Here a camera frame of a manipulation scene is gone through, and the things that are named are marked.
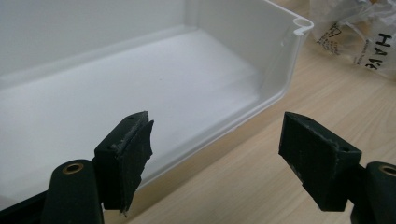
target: wood grain surface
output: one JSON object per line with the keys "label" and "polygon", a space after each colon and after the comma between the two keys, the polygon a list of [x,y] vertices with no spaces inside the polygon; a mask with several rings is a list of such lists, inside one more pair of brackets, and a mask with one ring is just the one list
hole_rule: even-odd
{"label": "wood grain surface", "polygon": [[[308,17],[308,0],[277,0]],[[139,190],[128,218],[106,223],[350,223],[324,213],[277,154],[283,114],[315,119],[370,161],[396,164],[396,82],[321,49],[309,36],[290,90],[269,109]]]}

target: plastic bag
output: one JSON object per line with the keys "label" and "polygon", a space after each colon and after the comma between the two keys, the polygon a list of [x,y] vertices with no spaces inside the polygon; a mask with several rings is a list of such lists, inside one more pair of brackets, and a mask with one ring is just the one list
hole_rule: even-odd
{"label": "plastic bag", "polygon": [[311,0],[310,6],[317,43],[396,80],[395,0]]}

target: brass insert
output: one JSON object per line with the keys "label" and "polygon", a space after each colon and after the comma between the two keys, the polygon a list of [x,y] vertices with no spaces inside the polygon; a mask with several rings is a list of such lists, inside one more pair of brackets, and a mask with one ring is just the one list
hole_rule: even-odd
{"label": "brass insert", "polygon": [[382,165],[379,167],[379,170],[384,172],[387,175],[396,176],[396,168],[388,165]]}
{"label": "brass insert", "polygon": [[79,171],[81,171],[84,168],[84,165],[82,163],[72,163],[72,164],[68,164],[66,165],[63,169],[62,172],[65,175],[72,175],[75,173],[78,173]]}

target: black plastic part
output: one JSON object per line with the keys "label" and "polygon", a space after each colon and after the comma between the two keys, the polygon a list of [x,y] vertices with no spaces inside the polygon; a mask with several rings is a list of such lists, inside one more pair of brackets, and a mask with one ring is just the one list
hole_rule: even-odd
{"label": "black plastic part", "polygon": [[354,206],[350,214],[351,224],[377,224],[372,209]]}
{"label": "black plastic part", "polygon": [[104,223],[90,161],[69,161],[53,171],[41,223]]}
{"label": "black plastic part", "polygon": [[147,111],[123,119],[95,149],[92,161],[105,209],[125,213],[141,182],[152,155],[150,134],[153,120]]}
{"label": "black plastic part", "polygon": [[322,211],[344,211],[361,152],[311,118],[286,112],[281,155]]}
{"label": "black plastic part", "polygon": [[367,197],[377,223],[396,223],[396,166],[370,162],[367,167]]}
{"label": "black plastic part", "polygon": [[0,223],[38,224],[46,200],[47,192],[42,192],[21,203],[0,211]]}

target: white plastic container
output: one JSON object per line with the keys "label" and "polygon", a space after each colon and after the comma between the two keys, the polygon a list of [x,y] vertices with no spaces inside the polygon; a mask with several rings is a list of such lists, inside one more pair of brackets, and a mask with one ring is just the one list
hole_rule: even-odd
{"label": "white plastic container", "polygon": [[312,27],[261,0],[1,0],[0,209],[142,110],[147,184],[279,100]]}

